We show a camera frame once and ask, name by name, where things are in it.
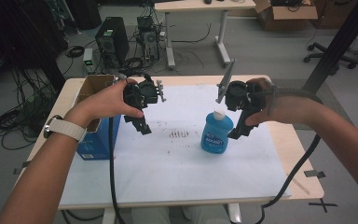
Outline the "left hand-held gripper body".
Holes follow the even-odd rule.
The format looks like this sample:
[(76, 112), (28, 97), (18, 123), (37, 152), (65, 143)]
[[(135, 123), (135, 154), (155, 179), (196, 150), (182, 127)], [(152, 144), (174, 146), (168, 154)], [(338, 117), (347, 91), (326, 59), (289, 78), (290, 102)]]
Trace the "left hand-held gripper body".
[(140, 83), (128, 84), (123, 91), (124, 102), (132, 107), (143, 109), (149, 104), (156, 104), (158, 98), (166, 101), (161, 80), (154, 82), (151, 77), (145, 77)]

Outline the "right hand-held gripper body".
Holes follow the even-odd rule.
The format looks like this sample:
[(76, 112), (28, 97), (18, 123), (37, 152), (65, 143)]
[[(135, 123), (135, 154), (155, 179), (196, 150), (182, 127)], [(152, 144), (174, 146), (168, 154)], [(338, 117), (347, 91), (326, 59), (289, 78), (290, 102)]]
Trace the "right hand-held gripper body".
[(236, 60), (233, 59), (222, 80), (217, 84), (218, 96), (216, 102), (220, 104), (225, 101), (225, 105), (230, 111), (250, 111), (254, 108), (258, 112), (265, 107), (265, 100), (256, 96), (258, 92), (261, 92), (261, 88), (255, 83), (246, 83), (239, 80), (232, 81), (235, 63)]

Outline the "blue bottle with white cap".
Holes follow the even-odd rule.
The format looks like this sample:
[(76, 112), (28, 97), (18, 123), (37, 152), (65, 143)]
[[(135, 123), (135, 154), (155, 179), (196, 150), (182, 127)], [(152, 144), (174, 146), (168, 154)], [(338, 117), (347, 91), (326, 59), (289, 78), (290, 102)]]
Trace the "blue bottle with white cap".
[(233, 121), (226, 115), (224, 109), (215, 109), (206, 117), (200, 146), (213, 154), (223, 154), (228, 145), (227, 135), (233, 129)]

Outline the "blue cardboard box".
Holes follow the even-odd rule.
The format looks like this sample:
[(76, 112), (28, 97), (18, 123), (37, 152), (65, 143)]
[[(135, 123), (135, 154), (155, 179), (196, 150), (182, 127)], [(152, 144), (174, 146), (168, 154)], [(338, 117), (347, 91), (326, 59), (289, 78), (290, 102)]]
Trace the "blue cardboard box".
[[(87, 97), (111, 86), (114, 83), (112, 75), (87, 76), (76, 93), (73, 105)], [(76, 152), (84, 161), (108, 160), (110, 158), (109, 118), (95, 119), (88, 128), (83, 140), (78, 144)]]

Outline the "person's right hand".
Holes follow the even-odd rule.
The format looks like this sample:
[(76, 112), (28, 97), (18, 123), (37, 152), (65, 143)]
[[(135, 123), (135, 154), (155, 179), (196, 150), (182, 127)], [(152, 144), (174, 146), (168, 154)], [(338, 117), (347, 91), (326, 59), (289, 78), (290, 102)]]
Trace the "person's right hand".
[(294, 123), (296, 121), (294, 112), (296, 108), (296, 98), (292, 96), (280, 96), (277, 98), (276, 105), (272, 114), (268, 115), (268, 106), (271, 97), (266, 98), (266, 109), (251, 115), (245, 124), (248, 126), (258, 125), (266, 121), (278, 121), (280, 123)]

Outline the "person's left hand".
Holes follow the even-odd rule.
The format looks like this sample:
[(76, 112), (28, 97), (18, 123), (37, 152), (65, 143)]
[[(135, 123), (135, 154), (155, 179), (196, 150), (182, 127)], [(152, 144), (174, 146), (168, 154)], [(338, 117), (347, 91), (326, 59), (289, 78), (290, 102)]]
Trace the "person's left hand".
[(64, 120), (86, 128), (94, 119), (112, 118), (116, 115), (127, 115), (141, 118), (144, 113), (124, 103), (123, 91), (135, 80), (129, 78), (91, 95), (72, 107), (64, 116)]

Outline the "black computer tower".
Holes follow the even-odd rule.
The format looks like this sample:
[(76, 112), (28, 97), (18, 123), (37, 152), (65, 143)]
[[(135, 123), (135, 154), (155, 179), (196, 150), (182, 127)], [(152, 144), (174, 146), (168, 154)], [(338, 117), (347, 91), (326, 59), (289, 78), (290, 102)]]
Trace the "black computer tower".
[(123, 18), (107, 17), (95, 39), (102, 54), (104, 67), (121, 68), (130, 49)]

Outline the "white table mat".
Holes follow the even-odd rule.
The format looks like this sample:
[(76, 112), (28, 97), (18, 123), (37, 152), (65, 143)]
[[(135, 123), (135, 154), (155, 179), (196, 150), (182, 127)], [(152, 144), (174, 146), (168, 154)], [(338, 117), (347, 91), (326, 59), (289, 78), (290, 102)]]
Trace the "white table mat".
[(200, 141), (206, 116), (218, 107), (217, 88), (167, 86), (164, 96), (145, 109), (151, 133), (120, 122), (113, 161), (74, 158), (61, 207), (228, 202), (279, 192), (286, 173), (267, 125), (212, 154)]

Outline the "small white device green light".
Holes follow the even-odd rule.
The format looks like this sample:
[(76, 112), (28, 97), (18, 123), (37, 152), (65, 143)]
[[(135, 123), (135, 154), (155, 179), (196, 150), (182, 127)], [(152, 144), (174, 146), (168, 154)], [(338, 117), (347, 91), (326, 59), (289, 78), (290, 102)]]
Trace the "small white device green light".
[(93, 60), (93, 48), (86, 48), (83, 54), (83, 63), (89, 74), (92, 74), (94, 71), (95, 62)]

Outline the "grey floor mat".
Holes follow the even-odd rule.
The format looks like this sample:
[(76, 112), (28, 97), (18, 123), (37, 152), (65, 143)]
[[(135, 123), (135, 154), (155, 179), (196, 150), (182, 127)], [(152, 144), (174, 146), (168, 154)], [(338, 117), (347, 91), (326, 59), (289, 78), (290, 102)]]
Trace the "grey floor mat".
[[(306, 83), (306, 79), (273, 79), (272, 82), (277, 85), (279, 88), (287, 89), (301, 89)], [(342, 107), (341, 103), (338, 101), (334, 93), (331, 91), (327, 84), (323, 84), (319, 90), (317, 90), (316, 95), (322, 100), (324, 105), (328, 106), (335, 112), (337, 112), (342, 118), (344, 118), (349, 123), (352, 123), (350, 117), (346, 113), (345, 109)]]

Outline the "white table leg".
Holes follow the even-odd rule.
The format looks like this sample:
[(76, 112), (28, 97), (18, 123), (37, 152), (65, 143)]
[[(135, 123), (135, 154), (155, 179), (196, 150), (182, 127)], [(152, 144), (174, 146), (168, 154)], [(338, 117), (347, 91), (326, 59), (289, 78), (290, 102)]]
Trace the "white table leg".
[(229, 220), (234, 224), (241, 224), (241, 210), (237, 203), (229, 203), (227, 205)]

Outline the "grey tape piece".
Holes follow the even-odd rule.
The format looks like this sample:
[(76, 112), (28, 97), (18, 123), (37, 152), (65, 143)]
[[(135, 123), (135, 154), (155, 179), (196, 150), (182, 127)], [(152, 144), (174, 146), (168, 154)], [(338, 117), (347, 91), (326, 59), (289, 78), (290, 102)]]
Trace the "grey tape piece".
[(27, 168), (27, 166), (30, 164), (31, 161), (25, 161), (21, 164), (20, 168), (14, 168), (13, 175), (20, 175), (22, 170)]
[(323, 171), (317, 171), (317, 170), (308, 170), (304, 172), (306, 177), (317, 177), (318, 179), (324, 178), (325, 173)]

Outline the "open brown cardboard box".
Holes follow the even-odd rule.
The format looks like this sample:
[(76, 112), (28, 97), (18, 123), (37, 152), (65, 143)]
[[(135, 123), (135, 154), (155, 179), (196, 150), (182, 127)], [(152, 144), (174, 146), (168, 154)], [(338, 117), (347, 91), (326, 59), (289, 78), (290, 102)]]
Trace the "open brown cardboard box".
[(272, 1), (254, 0), (256, 18), (264, 31), (301, 31), (318, 18), (310, 0), (300, 0), (296, 6), (273, 6)]

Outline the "light wooden desk white legs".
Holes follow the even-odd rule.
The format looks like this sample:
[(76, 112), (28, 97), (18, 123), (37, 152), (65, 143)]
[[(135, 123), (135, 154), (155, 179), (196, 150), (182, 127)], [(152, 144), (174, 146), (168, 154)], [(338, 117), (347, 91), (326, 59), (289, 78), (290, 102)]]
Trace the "light wooden desk white legs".
[(224, 45), (224, 35), (228, 12), (233, 9), (255, 9), (255, 2), (254, 0), (177, 0), (156, 3), (155, 10), (162, 12), (165, 16), (165, 40), (168, 67), (173, 69), (176, 66), (172, 48), (170, 18), (176, 13), (182, 13), (187, 15), (190, 19), (200, 19), (206, 23), (212, 23), (213, 13), (215, 11), (220, 12), (220, 29), (218, 36), (215, 38), (215, 44), (222, 57), (223, 66), (231, 64)]

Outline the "black metal stand beam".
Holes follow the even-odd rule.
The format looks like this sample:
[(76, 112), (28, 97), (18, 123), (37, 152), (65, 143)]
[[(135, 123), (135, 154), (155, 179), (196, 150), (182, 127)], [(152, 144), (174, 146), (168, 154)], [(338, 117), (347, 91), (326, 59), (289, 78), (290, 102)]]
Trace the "black metal stand beam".
[(303, 91), (316, 93), (331, 75), (337, 63), (344, 56), (352, 42), (358, 36), (358, 1), (353, 7), (347, 19), (338, 29), (320, 61), (316, 64), (306, 83)]

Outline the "black tape cross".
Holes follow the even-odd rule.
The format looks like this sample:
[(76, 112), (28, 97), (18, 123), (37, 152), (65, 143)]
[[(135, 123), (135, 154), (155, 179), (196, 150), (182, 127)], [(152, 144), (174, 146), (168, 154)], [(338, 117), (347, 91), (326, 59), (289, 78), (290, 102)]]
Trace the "black tape cross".
[(309, 203), (309, 206), (321, 206), (322, 209), (325, 211), (325, 213), (327, 213), (329, 207), (337, 207), (337, 204), (335, 204), (335, 203), (326, 203), (323, 198), (320, 198), (319, 202), (317, 202), (317, 203)]

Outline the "black curtain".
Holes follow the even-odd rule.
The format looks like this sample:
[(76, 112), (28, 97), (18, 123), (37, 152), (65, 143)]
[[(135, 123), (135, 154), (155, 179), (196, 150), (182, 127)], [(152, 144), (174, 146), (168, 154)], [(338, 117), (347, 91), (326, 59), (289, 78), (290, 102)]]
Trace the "black curtain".
[(22, 75), (41, 70), (55, 91), (65, 78), (57, 65), (66, 48), (45, 0), (0, 0), (0, 45)]

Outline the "open frame computer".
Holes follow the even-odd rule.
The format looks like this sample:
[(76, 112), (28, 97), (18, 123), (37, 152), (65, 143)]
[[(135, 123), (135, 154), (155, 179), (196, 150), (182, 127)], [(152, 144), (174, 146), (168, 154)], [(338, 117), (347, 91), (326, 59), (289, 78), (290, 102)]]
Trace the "open frame computer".
[(159, 60), (158, 29), (151, 16), (137, 18), (140, 43), (143, 47), (145, 60), (153, 62)]

